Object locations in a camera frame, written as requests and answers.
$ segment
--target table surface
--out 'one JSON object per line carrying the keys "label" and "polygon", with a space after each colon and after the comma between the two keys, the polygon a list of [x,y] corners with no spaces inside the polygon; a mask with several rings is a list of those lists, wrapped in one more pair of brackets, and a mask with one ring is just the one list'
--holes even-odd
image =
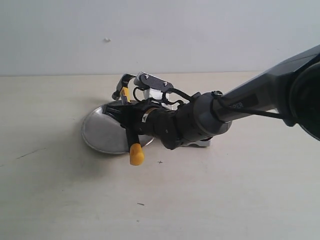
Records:
{"label": "table surface", "polygon": [[[257,74],[158,76],[193,94]],[[0,78],[1,240],[319,239],[319,142],[251,116],[208,148],[156,140],[131,166],[128,155],[91,150],[80,133],[120,77]]]}

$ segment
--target white wall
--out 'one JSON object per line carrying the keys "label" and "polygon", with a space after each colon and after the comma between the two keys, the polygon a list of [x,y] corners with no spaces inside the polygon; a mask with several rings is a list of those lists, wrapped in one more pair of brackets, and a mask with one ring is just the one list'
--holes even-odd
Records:
{"label": "white wall", "polygon": [[319,7],[315,0],[2,0],[0,75],[261,71],[320,44]]}

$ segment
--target round metal lid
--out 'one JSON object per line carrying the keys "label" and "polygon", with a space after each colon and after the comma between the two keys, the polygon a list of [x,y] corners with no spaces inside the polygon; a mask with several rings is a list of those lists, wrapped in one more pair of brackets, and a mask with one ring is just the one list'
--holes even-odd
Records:
{"label": "round metal lid", "polygon": [[[108,104],[121,104],[113,101]],[[102,106],[92,111],[83,121],[81,135],[91,148],[106,154],[125,154],[129,152],[126,130],[112,117],[102,114]],[[139,135],[142,147],[153,141],[153,137]]]}

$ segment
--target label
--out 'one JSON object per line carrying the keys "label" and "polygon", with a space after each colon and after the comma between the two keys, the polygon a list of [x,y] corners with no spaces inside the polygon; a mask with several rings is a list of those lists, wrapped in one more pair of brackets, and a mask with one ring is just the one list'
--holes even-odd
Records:
{"label": "label", "polygon": [[142,116],[142,120],[141,122],[145,123],[147,121],[147,118],[148,118],[148,115],[153,111],[157,109],[156,107],[152,107],[152,108],[149,108]]}

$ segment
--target shiny metal object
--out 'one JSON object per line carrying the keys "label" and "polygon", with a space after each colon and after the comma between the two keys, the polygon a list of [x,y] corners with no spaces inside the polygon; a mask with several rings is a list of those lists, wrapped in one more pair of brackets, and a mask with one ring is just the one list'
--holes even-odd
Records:
{"label": "shiny metal object", "polygon": [[[121,104],[113,101],[109,105]],[[129,152],[126,130],[112,117],[102,114],[102,106],[93,110],[83,121],[81,135],[85,143],[94,150],[106,154],[125,154]],[[142,147],[150,144],[153,137],[140,135]]]}

